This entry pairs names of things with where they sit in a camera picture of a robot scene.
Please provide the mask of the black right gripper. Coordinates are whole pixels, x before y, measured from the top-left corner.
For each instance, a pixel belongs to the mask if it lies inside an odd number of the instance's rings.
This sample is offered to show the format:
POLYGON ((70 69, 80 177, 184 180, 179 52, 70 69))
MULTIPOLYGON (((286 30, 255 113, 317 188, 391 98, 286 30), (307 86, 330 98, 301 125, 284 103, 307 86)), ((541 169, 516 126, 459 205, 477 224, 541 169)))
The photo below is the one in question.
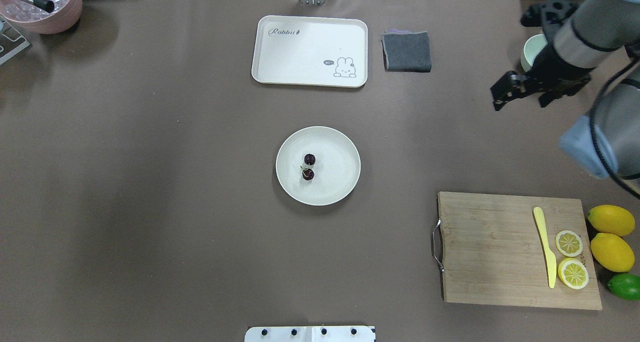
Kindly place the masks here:
POLYGON ((546 45, 525 74, 507 71, 491 87, 494 110, 525 95, 541 93, 538 103, 545 108, 554 100, 573 96, 591 81, 592 68, 581 68, 564 61, 552 44, 546 45))

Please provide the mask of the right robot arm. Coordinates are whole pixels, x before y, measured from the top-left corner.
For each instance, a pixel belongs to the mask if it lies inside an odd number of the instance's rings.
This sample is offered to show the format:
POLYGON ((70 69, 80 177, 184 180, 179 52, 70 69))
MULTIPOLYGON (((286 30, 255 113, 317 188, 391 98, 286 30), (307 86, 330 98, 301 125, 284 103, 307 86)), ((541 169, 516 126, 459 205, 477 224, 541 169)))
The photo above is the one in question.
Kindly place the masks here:
MULTIPOLYGON (((490 91, 500 111, 512 100, 538 94, 541 107, 573 96, 590 73, 617 50, 638 46, 639 0, 547 0, 523 13, 524 27, 540 27, 546 45, 528 71, 506 72, 490 91)), ((599 179, 639 196, 639 58, 605 82, 593 105, 560 137, 558 147, 599 179)))

